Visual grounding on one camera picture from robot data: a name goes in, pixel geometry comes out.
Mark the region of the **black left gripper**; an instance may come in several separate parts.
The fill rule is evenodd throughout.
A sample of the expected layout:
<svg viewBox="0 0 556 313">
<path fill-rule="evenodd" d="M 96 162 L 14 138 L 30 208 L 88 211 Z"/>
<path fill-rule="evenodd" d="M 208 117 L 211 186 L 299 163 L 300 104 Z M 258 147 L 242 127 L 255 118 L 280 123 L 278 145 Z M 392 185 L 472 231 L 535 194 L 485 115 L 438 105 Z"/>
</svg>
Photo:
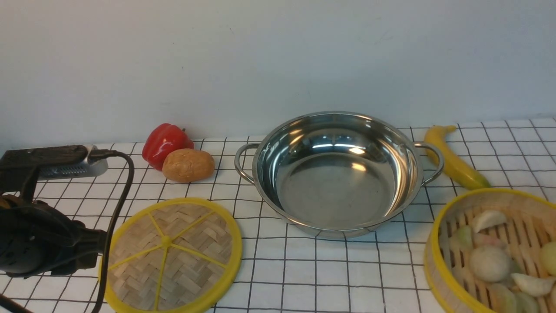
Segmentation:
<svg viewBox="0 0 556 313">
<path fill-rule="evenodd" d="M 1 196 L 0 267 L 10 277 L 68 276 L 93 269 L 106 237 L 105 230 L 89 229 L 43 201 Z"/>
</svg>

